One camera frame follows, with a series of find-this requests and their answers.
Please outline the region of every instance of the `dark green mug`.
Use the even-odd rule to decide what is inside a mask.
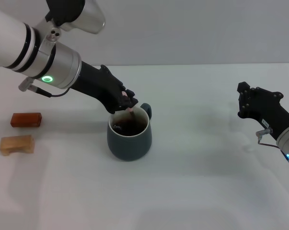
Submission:
[[[152,144],[152,130],[150,119],[152,109],[149,104],[144,103],[140,107],[133,107],[136,119],[146,121],[146,128],[135,136],[122,136],[116,133],[112,127],[118,120],[130,117],[129,111],[118,111],[111,115],[108,122],[107,142],[111,152],[123,161],[135,161],[143,157],[150,150]]]

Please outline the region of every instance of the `mug handle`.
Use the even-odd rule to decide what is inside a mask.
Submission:
[[[143,103],[140,108],[144,109],[144,111],[149,115],[149,119],[152,118],[152,108],[149,104]]]

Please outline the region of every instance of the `green indicator light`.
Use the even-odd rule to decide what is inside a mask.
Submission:
[[[44,76],[44,77],[42,78],[42,81],[51,82],[51,81],[53,81],[53,78],[52,78],[51,76]]]

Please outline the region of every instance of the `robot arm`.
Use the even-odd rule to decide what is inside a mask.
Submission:
[[[280,105],[284,95],[259,87],[250,88],[246,82],[239,83],[237,91],[240,94],[238,116],[254,119],[264,128],[256,133],[258,144],[263,135],[270,134],[277,142],[273,147],[279,148],[289,163],[289,113]]]
[[[19,89],[56,96],[34,86],[34,80],[71,88],[96,98],[112,114],[137,104],[135,94],[106,66],[96,69],[83,62],[75,50],[58,42],[61,30],[79,28],[92,34],[102,30],[105,19],[95,0],[46,1],[50,11],[35,28],[0,12],[0,66],[28,76]]]

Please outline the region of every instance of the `brown wooden block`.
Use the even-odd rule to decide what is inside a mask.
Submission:
[[[6,137],[0,141],[0,151],[3,156],[12,152],[34,153],[35,140],[31,135]]]
[[[10,124],[12,127],[39,127],[41,120],[40,113],[13,114]]]

